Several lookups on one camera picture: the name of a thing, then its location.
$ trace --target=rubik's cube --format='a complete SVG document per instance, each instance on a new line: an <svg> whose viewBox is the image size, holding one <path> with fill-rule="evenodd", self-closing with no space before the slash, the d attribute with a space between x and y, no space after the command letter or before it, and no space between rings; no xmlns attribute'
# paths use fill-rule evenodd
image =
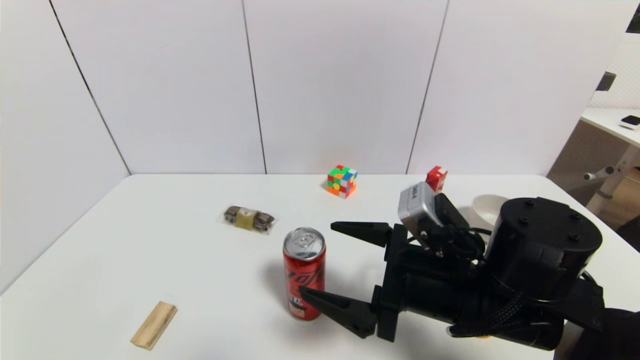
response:
<svg viewBox="0 0 640 360"><path fill-rule="evenodd" d="M358 172L353 168L337 165L326 177L326 189L328 192L346 199L356 190L356 177Z"/></svg>

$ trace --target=small white device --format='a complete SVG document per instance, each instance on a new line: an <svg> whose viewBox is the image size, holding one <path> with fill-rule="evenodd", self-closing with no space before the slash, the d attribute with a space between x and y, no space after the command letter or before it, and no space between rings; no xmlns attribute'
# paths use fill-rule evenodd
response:
<svg viewBox="0 0 640 360"><path fill-rule="evenodd" d="M636 117L633 115L629 115L624 119L620 120L620 126L626 127L627 129L635 130L638 128L640 124L640 117Z"/></svg>

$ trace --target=black label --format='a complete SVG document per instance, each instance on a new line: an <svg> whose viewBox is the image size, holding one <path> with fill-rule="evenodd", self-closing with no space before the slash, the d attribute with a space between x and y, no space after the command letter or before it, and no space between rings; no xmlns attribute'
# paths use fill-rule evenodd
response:
<svg viewBox="0 0 640 360"><path fill-rule="evenodd" d="M289 270L287 278L293 280L298 286L311 286L324 278L324 266L308 272L295 272Z"/></svg>

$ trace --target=plastic wrapper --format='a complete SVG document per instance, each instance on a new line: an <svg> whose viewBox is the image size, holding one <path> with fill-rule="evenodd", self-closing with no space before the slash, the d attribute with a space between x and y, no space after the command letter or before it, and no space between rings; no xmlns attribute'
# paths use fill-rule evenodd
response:
<svg viewBox="0 0 640 360"><path fill-rule="evenodd" d="M260 234L269 234L273 225L278 221L268 213L235 205L229 206L225 210L221 220L226 224Z"/></svg>

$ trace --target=red object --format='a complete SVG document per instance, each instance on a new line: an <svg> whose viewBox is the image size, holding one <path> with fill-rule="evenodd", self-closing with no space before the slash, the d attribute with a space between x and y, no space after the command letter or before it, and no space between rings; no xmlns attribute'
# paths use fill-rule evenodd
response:
<svg viewBox="0 0 640 360"><path fill-rule="evenodd" d="M433 167L428 173L425 181L429 186L435 191L439 193L442 191L442 187L444 186L444 179L447 177L449 172L443 167Z"/></svg>
<svg viewBox="0 0 640 360"><path fill-rule="evenodd" d="M301 239L304 241L304 239L300 237L300 232L296 234L296 231L301 229L305 231L309 230L306 234L318 235L319 238L315 241L321 241L321 250L310 259L303 259L299 256L291 255L292 253L298 254L300 248L287 251L287 249L293 248L291 246L292 242L297 241L300 243ZM300 286L324 291L324 255L326 254L324 238L319 232L313 229L300 227L291 231L285 237L282 254L284 256L284 268L287 280L287 305L289 306L289 311L300 320L308 321L317 318L321 314L320 311L302 299Z"/></svg>

